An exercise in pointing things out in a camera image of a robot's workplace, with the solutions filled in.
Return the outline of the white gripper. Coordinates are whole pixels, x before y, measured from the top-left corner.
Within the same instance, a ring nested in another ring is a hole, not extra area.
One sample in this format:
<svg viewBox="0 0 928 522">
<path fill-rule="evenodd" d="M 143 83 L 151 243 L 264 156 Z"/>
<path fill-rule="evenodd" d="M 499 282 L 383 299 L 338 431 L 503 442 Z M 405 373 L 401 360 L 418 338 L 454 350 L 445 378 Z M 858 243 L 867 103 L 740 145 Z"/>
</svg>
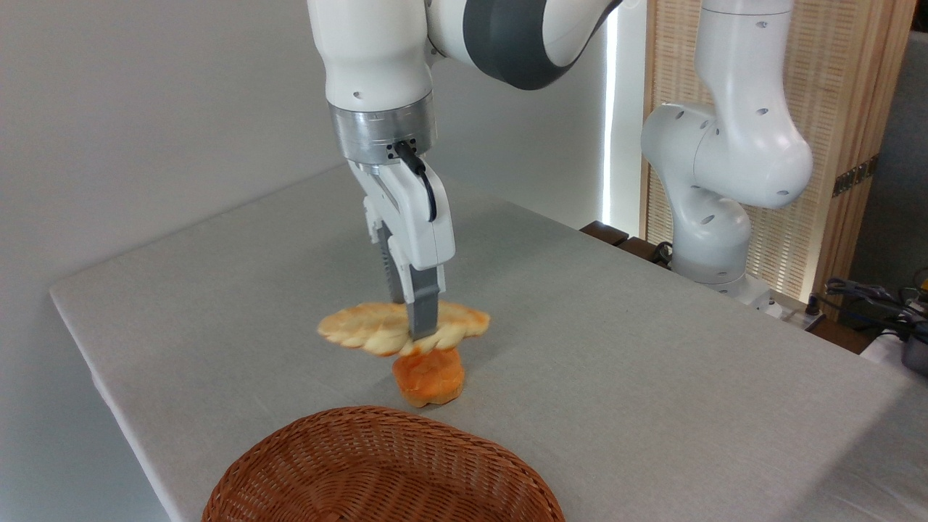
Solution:
<svg viewBox="0 0 928 522">
<path fill-rule="evenodd" d="M 443 264 L 455 255 L 447 192 L 422 158 L 425 175 L 404 162 L 374 165 L 348 159 L 364 191 L 368 234 L 380 248 L 391 301 L 407 307 L 413 340 L 436 333 L 439 294 L 445 291 Z M 403 284 L 398 267 L 403 267 Z"/>
</svg>

